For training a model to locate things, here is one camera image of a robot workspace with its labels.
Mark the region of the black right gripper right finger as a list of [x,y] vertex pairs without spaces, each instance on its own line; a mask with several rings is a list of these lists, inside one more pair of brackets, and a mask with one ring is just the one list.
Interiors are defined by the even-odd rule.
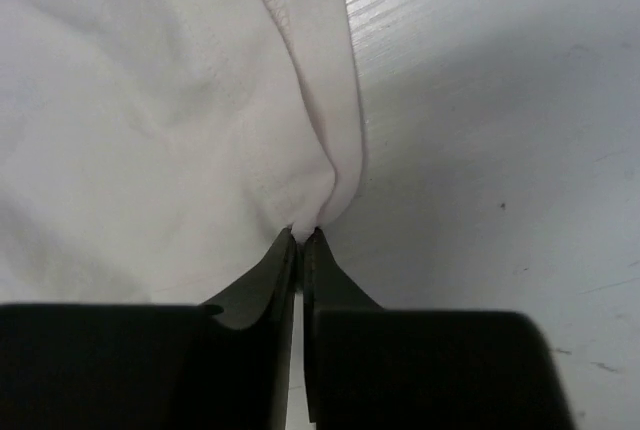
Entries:
[[386,309],[303,247],[304,377],[318,429],[571,429],[551,352],[525,315]]

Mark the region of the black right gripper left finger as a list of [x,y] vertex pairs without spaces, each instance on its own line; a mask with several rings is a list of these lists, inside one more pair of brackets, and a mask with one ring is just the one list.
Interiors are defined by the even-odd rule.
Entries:
[[281,429],[296,243],[289,230],[198,305],[5,304],[5,429]]

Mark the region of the white green raglan t-shirt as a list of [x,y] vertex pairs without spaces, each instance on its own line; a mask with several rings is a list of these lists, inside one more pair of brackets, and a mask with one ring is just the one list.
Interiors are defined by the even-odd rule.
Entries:
[[1,0],[1,298],[196,303],[355,196],[345,0]]

